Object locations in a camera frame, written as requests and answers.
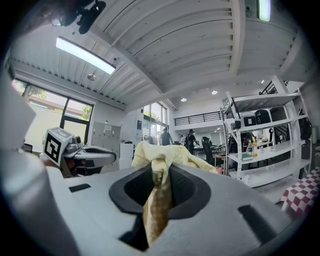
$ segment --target beige cloth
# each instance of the beige cloth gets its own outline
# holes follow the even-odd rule
[[[185,165],[211,173],[217,171],[206,161],[190,154],[184,146],[158,146],[142,141],[136,147],[132,166],[142,167],[149,163],[152,167],[154,189],[143,207],[143,223],[148,244],[151,246],[167,226],[168,212],[172,207],[170,165]]]

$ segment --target white corrugated ceiling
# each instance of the white corrugated ceiling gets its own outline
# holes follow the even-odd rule
[[[12,58],[124,105],[132,105],[137,99],[143,105],[144,99],[145,102],[158,99],[162,93],[170,98],[167,92],[177,92],[187,83],[192,83],[195,91],[202,78],[229,71],[235,43],[233,12],[237,11],[233,1],[105,2],[106,8],[94,26],[112,38],[112,46],[123,47],[133,62],[140,63],[154,79],[151,79],[153,84],[132,62],[118,56],[107,44],[97,43],[90,33],[79,35],[75,24],[70,27],[44,26],[18,39],[12,46]],[[245,0],[245,30],[241,31],[245,36],[239,73],[280,69],[297,36],[298,26],[294,19],[276,1],[272,4],[270,22],[256,18],[256,2]],[[115,65],[116,70],[109,75],[57,49],[58,36],[99,55]],[[312,56],[309,47],[304,45],[296,57],[297,62],[286,71],[286,79],[292,76],[302,80],[314,61]],[[94,74],[96,80],[90,81],[89,74]]]

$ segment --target shelf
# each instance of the shelf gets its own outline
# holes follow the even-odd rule
[[[261,109],[281,107],[286,105],[288,102],[292,101],[297,96],[299,96],[298,93],[251,95],[234,98],[234,103],[236,104],[238,111],[241,113],[246,111],[255,111]],[[225,114],[232,112],[228,99],[226,99],[222,111],[224,111]]]
[[[305,167],[309,163],[309,160],[304,159],[287,159],[282,162],[256,169],[243,170],[241,173],[241,181],[251,188],[259,187],[281,180]],[[237,177],[236,171],[229,172],[229,174],[232,178]]]
[[[265,159],[269,159],[269,158],[273,158],[276,156],[279,156],[283,153],[289,152],[303,144],[305,144],[306,142],[304,140],[301,140],[299,143],[295,143],[291,145],[291,141],[286,141],[284,143],[280,143],[277,145],[273,145],[273,146],[268,146],[265,148],[260,148],[257,150],[258,156],[254,157],[251,160],[241,160],[238,158],[238,153],[232,153],[229,154],[228,157],[234,161],[236,161],[237,163],[240,164],[249,164],[249,163],[254,163],[254,162],[258,162],[258,161],[262,161]]]
[[[261,193],[265,198],[275,204],[280,201],[281,196],[284,194],[287,188],[291,187],[299,181],[300,179],[296,177],[287,176],[283,179],[269,183],[267,185],[255,187],[254,190]]]
[[[306,115],[306,114],[298,115],[296,117],[283,119],[280,121],[267,122],[267,123],[263,123],[263,124],[252,125],[252,126],[244,126],[244,127],[241,127],[240,129],[238,129],[238,131],[240,131],[241,133],[244,133],[244,132],[248,132],[248,131],[257,131],[257,130],[261,130],[261,129],[268,129],[271,127],[281,126],[281,125],[284,125],[284,124],[287,124],[287,123],[290,123],[290,122],[293,122],[293,121],[296,121],[296,120],[299,120],[302,118],[307,118],[307,117],[308,117],[308,115]]]

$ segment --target fluorescent light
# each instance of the fluorescent light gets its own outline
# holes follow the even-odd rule
[[[97,68],[107,72],[108,74],[112,74],[116,69],[115,66],[111,65],[106,60],[102,59],[98,55],[88,51],[87,49],[77,45],[61,36],[56,38],[55,46],[67,53],[70,53],[78,58],[96,66]]]
[[[258,18],[264,22],[270,21],[271,0],[258,0]]]

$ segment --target tree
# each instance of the tree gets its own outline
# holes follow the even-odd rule
[[[23,83],[21,83],[21,89],[24,89],[25,87],[26,86]],[[45,93],[44,90],[34,88],[34,87],[29,88],[27,96],[28,96],[28,98],[30,96],[36,96],[36,97],[43,99],[43,100],[45,100],[47,98],[47,94]]]
[[[84,106],[82,108],[82,118],[81,118],[82,120],[89,121],[91,109],[92,109],[91,106]]]
[[[149,116],[149,112],[148,112],[148,111],[145,111],[144,114],[145,114],[146,116]],[[153,119],[161,122],[161,118],[160,118],[159,116],[157,116],[154,112],[151,112],[151,118],[153,118]]]

